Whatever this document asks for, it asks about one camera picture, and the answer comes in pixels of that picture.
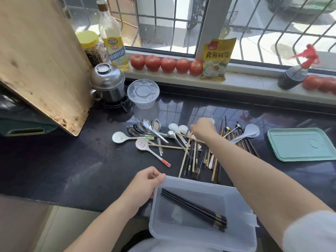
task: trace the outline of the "stainless steel pot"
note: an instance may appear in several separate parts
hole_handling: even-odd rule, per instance
[[[125,95],[125,75],[115,65],[109,63],[98,64],[91,73],[90,84],[92,97],[99,101],[120,101]]]

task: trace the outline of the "tomato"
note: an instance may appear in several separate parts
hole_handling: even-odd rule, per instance
[[[134,54],[131,57],[131,66],[136,70],[141,70],[145,66],[145,59],[140,54]]]
[[[318,75],[309,75],[302,82],[302,87],[306,90],[314,90],[321,87],[323,81]]]
[[[171,57],[165,57],[161,60],[161,69],[165,73],[172,73],[175,70],[176,61]]]
[[[161,65],[161,60],[155,55],[149,55],[145,59],[145,65],[151,72],[157,72]]]
[[[321,92],[327,93],[336,89],[336,81],[333,77],[324,77],[321,80],[323,81],[322,86],[319,88]]]
[[[195,60],[191,63],[190,66],[190,74],[197,76],[200,75],[203,72],[203,63],[202,61]]]
[[[178,73],[186,73],[190,68],[190,61],[186,58],[180,58],[176,62],[176,70]]]

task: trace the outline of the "red spray nozzle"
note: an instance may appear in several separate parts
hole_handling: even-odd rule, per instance
[[[301,64],[301,67],[304,68],[304,69],[308,69],[313,63],[314,64],[319,64],[320,63],[319,55],[317,54],[317,51],[314,48],[314,46],[311,45],[311,44],[308,44],[307,49],[304,50],[302,53],[297,54],[297,55],[292,56],[292,57],[305,57],[305,58],[307,58],[308,60]]]

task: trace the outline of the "glass pane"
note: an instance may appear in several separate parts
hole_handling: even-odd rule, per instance
[[[307,44],[336,53],[336,0],[232,0],[220,38],[234,37],[232,59],[297,65]]]
[[[195,54],[207,0],[107,0],[126,46]],[[65,0],[75,31],[99,33],[96,0]]]

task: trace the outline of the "wooden cutting board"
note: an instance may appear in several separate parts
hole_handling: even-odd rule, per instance
[[[0,81],[77,136],[91,64],[58,0],[0,0]]]

